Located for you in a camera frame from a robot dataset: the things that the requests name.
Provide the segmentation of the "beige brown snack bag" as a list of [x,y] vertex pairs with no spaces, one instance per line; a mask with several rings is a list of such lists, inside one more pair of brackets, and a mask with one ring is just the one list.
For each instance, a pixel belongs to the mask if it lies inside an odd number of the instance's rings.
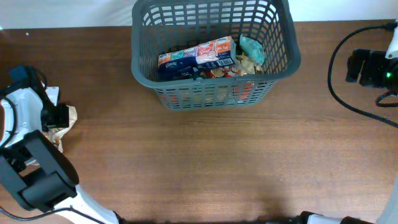
[[63,146],[62,146],[62,138],[63,136],[71,130],[73,125],[76,123],[78,119],[78,115],[76,112],[76,108],[74,106],[68,105],[68,112],[69,112],[69,126],[67,128],[52,128],[49,129],[47,132],[43,132],[44,136],[54,144],[54,146],[62,153]]

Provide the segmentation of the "teal white small packet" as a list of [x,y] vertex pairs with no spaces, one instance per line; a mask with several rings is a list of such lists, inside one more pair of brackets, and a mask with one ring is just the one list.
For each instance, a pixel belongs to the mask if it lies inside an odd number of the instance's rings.
[[243,52],[255,63],[262,65],[266,56],[263,46],[256,40],[245,37],[242,34],[239,37],[239,45]]

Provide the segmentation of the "beige cookie snack bag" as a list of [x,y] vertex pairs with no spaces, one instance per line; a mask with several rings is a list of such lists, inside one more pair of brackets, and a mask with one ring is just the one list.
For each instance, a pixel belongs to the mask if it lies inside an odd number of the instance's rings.
[[226,67],[237,67],[243,71],[241,76],[245,75],[256,75],[264,73],[263,67],[258,63],[253,62],[249,57],[245,55],[238,55],[236,56],[235,64],[228,65]]

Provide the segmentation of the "spaghetti packet red ends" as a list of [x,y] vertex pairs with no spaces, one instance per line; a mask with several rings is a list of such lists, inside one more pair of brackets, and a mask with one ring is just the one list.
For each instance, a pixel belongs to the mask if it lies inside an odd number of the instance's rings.
[[196,85],[166,91],[158,91],[160,99],[169,108],[200,108],[209,106],[226,106],[244,103],[255,84]]

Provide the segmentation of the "Kleenex tissue multipack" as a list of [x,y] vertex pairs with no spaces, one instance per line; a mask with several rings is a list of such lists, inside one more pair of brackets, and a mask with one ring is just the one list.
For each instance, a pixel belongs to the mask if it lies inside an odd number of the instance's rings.
[[194,78],[200,72],[234,65],[235,60],[236,44],[232,37],[226,36],[159,55],[157,74],[162,81]]

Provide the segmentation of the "green Nescafe coffee bag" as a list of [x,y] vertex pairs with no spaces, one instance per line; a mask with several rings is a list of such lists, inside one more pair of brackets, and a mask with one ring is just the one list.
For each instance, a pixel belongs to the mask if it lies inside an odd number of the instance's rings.
[[208,79],[208,78],[233,78],[238,77],[243,74],[241,69],[237,67],[219,67],[212,70],[202,71],[202,72],[195,72],[192,75],[194,80],[200,79]]

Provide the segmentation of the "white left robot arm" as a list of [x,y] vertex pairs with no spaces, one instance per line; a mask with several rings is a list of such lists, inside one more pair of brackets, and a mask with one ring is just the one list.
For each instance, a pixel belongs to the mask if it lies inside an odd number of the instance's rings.
[[122,223],[82,189],[59,150],[57,130],[68,131],[70,108],[57,96],[57,88],[42,85],[1,91],[1,185],[25,210],[39,210],[36,219],[60,215],[72,223]]

